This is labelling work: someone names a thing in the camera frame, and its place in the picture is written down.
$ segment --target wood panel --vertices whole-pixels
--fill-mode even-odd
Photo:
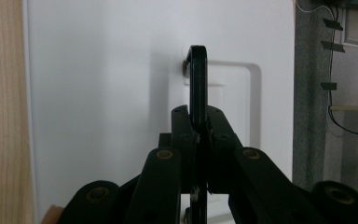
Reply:
[[[0,0],[0,223],[34,223],[21,0]]]

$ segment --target white cable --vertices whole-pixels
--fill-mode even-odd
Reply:
[[[331,9],[327,6],[319,6],[319,7],[316,7],[314,9],[311,9],[311,10],[305,10],[303,8],[300,7],[300,5],[298,4],[298,0],[296,0],[296,6],[298,9],[300,9],[300,11],[302,12],[305,12],[305,13],[311,13],[311,12],[314,12],[320,8],[325,8],[329,13],[330,13],[330,16],[331,16],[331,20],[334,20],[334,15],[333,15],[333,12],[331,11]]]

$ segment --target white surface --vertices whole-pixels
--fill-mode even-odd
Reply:
[[[190,45],[206,46],[214,61],[210,105],[291,177],[291,0],[24,5],[38,220],[89,182],[122,185],[141,172],[158,134],[170,131],[171,109],[186,101]]]

